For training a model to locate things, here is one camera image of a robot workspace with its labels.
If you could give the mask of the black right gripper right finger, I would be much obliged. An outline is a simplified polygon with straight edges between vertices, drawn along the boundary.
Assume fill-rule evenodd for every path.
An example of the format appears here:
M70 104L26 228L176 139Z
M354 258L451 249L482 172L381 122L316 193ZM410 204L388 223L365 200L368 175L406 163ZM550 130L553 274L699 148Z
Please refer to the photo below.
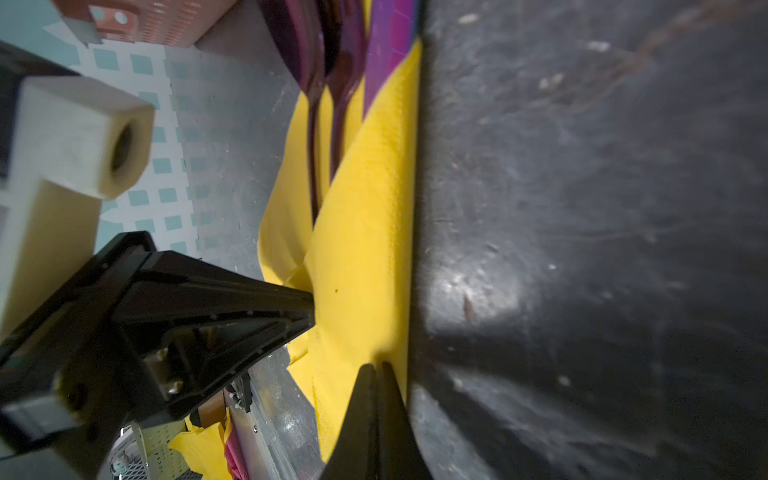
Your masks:
M431 479L416 442L390 363L378 373L378 475L380 479Z

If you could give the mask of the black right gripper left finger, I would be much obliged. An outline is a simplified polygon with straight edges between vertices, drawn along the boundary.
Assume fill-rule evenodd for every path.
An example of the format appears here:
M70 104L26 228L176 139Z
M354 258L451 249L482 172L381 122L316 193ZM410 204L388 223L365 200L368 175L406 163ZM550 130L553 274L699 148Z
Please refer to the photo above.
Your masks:
M336 446L321 479L378 479L378 380L363 365L354 384Z

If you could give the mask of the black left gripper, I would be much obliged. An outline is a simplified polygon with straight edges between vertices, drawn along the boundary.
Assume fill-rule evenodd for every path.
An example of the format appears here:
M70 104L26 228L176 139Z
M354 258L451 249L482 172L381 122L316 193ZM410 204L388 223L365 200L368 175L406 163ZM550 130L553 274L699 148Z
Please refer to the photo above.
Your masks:
M1 345L1 476L94 479L121 427L183 419L314 324L309 292L119 234Z

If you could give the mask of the yellow paper napkin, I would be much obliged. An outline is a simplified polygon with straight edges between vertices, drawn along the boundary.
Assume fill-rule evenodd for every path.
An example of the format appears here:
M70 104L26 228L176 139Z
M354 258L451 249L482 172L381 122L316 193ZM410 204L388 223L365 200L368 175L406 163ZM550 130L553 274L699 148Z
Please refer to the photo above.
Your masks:
M289 372L314 408L323 461L336 446L363 365L388 362L399 388L407 386L421 57L418 34L366 115L364 70L347 109L343 158L333 180L333 101L325 78L316 128L315 223L308 101L300 90L260 225L264 278L314 298L315 324L290 342Z

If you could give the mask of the purple metal spoon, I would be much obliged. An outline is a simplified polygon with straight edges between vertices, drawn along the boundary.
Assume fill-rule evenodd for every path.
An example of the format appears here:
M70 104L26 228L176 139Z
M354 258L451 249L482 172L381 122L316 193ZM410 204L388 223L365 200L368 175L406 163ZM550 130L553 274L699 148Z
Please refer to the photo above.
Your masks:
M308 101L307 169L312 223L319 213L317 116L325 86L325 42L318 3L260 0L259 8L278 52Z

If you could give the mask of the purple metal fork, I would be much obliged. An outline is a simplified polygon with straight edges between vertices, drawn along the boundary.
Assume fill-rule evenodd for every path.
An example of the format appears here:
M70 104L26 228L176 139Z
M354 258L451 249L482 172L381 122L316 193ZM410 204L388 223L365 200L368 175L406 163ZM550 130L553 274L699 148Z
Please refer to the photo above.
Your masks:
M333 101L329 174L333 180L343 158L349 103L365 70L365 11L360 0L319 1L325 42L326 86Z

